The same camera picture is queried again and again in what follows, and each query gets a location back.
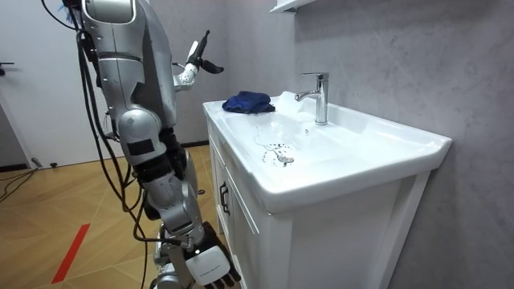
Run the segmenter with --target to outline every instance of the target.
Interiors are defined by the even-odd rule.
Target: vanity cabinet
[[[218,232],[241,288],[386,289],[451,139],[332,104],[316,126],[316,101],[291,92],[258,116],[222,103],[203,105]]]

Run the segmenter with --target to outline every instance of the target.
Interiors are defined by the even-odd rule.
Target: white shelf
[[[296,12],[296,9],[316,0],[277,0],[276,6],[270,10],[271,13]]]

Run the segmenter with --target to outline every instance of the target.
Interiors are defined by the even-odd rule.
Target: blue cloth
[[[237,113],[274,112],[275,107],[270,104],[270,96],[258,92],[239,92],[223,104],[223,109]]]

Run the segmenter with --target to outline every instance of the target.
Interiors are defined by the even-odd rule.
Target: white sink
[[[270,213],[328,200],[441,165],[451,139],[330,104],[314,124],[316,101],[272,97],[276,112],[242,115],[204,104],[210,122],[240,162]]]

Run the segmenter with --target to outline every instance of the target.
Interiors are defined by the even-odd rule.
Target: wooden floor
[[[188,150],[198,188],[206,191],[198,197],[203,220],[216,226],[209,147]],[[120,162],[124,170],[126,162]],[[0,179],[18,173],[1,173]],[[136,200],[136,184],[128,188],[128,197]],[[154,236],[159,223],[144,219],[145,233]],[[85,224],[91,225],[64,281],[51,284]],[[98,162],[37,171],[0,204],[0,288],[138,289],[145,251],[132,230],[133,221],[121,210]],[[146,288],[156,274],[150,256]]]

